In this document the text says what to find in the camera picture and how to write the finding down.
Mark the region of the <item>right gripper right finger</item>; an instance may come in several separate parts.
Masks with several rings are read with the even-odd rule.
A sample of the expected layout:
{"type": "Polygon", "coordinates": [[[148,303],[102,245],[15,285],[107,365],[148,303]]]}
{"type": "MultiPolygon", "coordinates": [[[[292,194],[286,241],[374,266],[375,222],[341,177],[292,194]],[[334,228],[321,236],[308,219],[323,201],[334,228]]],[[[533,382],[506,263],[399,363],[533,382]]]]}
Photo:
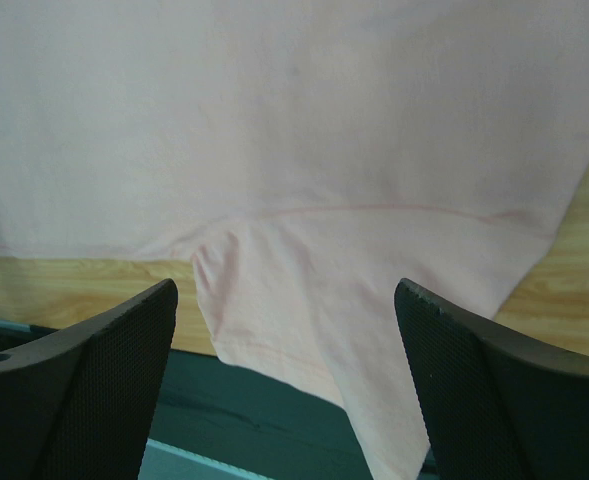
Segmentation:
{"type": "Polygon", "coordinates": [[[589,479],[589,356],[403,279],[395,311],[442,479],[589,479]]]}

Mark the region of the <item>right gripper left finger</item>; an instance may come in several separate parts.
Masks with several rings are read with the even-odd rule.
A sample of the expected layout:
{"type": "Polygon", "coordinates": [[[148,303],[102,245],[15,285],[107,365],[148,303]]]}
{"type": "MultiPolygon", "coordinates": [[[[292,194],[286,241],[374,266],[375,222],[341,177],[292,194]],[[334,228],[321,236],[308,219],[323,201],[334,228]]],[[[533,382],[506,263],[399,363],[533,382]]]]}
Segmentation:
{"type": "Polygon", "coordinates": [[[176,325],[165,279],[0,351],[0,479],[135,479],[176,325]]]}

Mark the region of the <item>pink t-shirt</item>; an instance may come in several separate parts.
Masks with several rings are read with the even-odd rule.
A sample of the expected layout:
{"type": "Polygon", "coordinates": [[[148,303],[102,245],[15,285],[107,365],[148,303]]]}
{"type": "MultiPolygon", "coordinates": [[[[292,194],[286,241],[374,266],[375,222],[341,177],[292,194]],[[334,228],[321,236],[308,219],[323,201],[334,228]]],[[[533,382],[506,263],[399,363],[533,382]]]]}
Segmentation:
{"type": "Polygon", "coordinates": [[[0,1],[0,256],[188,260],[217,356],[428,439],[408,278],[485,317],[589,164],[589,1],[0,1]]]}

